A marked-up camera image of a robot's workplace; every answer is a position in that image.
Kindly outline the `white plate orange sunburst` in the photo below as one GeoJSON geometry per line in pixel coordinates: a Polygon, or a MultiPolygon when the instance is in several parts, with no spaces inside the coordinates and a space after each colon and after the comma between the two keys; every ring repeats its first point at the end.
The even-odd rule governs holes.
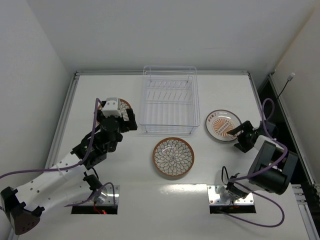
{"type": "Polygon", "coordinates": [[[218,109],[210,112],[205,119],[205,127],[211,137],[220,142],[233,142],[237,135],[228,134],[229,131],[241,124],[240,118],[231,111],[218,109]]]}

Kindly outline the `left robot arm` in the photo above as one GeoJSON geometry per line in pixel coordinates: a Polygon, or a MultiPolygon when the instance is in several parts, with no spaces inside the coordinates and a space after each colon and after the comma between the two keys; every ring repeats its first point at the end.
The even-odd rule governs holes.
{"type": "Polygon", "coordinates": [[[75,207],[99,196],[104,184],[87,172],[116,151],[123,133],[137,130],[133,109],[126,109],[127,119],[118,112],[96,110],[98,122],[70,153],[51,168],[41,169],[35,179],[17,187],[6,187],[0,192],[0,208],[17,236],[36,227],[41,216],[51,208],[62,205],[75,207]]]}

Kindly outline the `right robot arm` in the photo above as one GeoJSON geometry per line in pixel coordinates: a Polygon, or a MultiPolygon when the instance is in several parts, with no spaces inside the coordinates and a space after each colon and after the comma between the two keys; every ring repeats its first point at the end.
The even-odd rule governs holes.
{"type": "Polygon", "coordinates": [[[248,173],[237,173],[228,179],[219,191],[220,197],[232,202],[256,191],[282,195],[289,186],[299,157],[276,140],[276,125],[261,121],[259,127],[254,128],[247,120],[227,133],[237,138],[234,146],[241,152],[255,148],[258,153],[248,173]]]}

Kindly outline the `small floral plate orange rim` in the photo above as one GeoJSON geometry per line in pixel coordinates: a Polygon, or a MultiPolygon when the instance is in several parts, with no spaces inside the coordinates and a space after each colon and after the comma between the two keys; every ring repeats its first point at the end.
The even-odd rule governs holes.
{"type": "MultiPolygon", "coordinates": [[[[125,101],[124,99],[121,99],[121,98],[118,98],[119,100],[120,100],[120,112],[121,112],[121,117],[123,117],[123,119],[125,120],[125,121],[127,121],[128,120],[128,115],[127,115],[127,111],[126,111],[126,109],[130,109],[131,108],[131,106],[130,106],[130,104],[127,102],[127,101],[125,101]]],[[[98,110],[101,110],[102,111],[102,107],[105,105],[105,103],[106,103],[106,100],[98,107],[98,110]]]]}

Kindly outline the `large floral plate orange rim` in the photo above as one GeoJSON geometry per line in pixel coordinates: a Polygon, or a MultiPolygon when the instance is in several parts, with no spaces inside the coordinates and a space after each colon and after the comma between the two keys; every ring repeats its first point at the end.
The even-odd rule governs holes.
{"type": "Polygon", "coordinates": [[[181,178],[192,169],[195,153],[184,139],[168,137],[155,145],[152,162],[161,174],[170,178],[181,178]]]}

